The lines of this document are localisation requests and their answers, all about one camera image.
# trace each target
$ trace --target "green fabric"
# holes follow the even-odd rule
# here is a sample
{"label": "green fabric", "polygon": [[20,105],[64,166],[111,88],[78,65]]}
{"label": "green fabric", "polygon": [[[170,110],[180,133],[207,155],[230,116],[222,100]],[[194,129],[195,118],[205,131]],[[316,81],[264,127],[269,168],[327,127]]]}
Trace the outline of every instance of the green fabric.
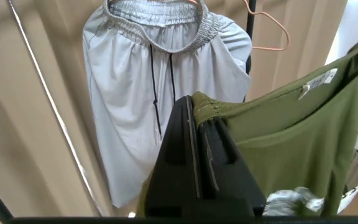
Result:
{"label": "green fabric", "polygon": [[[334,215],[345,186],[358,130],[358,44],[343,58],[248,103],[226,103],[197,92],[192,96],[197,126],[215,116],[227,128],[267,197],[278,190],[307,187],[325,198],[322,215]],[[308,92],[302,86],[330,69],[330,84]],[[140,194],[144,216],[149,180]],[[303,208],[299,215],[315,213]]]}

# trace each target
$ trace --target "woven basket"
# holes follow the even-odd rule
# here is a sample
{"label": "woven basket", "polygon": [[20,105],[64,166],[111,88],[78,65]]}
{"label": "woven basket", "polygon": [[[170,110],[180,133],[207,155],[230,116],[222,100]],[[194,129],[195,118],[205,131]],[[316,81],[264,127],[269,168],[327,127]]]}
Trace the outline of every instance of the woven basket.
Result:
{"label": "woven basket", "polygon": [[354,149],[351,167],[347,173],[346,186],[342,195],[338,213],[343,211],[358,193],[358,150]]}

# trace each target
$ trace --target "beige curtain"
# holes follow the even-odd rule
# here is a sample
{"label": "beige curtain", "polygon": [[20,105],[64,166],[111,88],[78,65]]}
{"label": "beige curtain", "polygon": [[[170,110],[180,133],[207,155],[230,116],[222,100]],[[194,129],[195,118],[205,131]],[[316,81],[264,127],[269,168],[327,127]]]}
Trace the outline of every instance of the beige curtain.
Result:
{"label": "beige curtain", "polygon": [[[66,123],[105,216],[134,208],[110,204],[93,126],[82,53],[82,28],[102,0],[13,0],[45,81]],[[246,26],[242,1],[207,0],[209,8]],[[291,34],[285,52],[252,53],[247,99],[268,93],[324,64],[346,0],[258,0]],[[285,37],[255,18],[254,45]],[[6,0],[0,0],[0,197],[15,217],[96,216],[98,212],[53,113]]]}

